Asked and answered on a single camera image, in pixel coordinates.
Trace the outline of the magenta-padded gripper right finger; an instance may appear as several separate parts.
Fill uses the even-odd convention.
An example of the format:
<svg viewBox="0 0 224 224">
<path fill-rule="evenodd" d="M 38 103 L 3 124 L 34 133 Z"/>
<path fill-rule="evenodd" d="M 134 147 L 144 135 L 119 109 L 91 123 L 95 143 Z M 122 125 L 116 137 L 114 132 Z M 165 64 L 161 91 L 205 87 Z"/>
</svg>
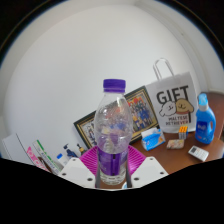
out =
<svg viewBox="0 0 224 224">
<path fill-rule="evenodd" d="M 140 188 L 167 175 L 155 157 L 146 157 L 133 146 L 128 147 L 126 175 L 128 188 Z"/>
</svg>

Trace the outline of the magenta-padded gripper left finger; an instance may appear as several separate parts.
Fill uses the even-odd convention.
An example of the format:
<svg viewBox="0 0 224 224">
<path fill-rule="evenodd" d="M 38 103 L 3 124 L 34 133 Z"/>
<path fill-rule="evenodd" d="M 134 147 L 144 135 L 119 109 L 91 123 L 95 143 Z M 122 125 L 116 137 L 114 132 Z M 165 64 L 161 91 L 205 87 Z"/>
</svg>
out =
<svg viewBox="0 0 224 224">
<path fill-rule="evenodd" d="M 94 188 L 98 172 L 97 147 L 89 149 L 79 158 L 72 158 L 59 173 L 59 177 L 84 188 Z"/>
</svg>

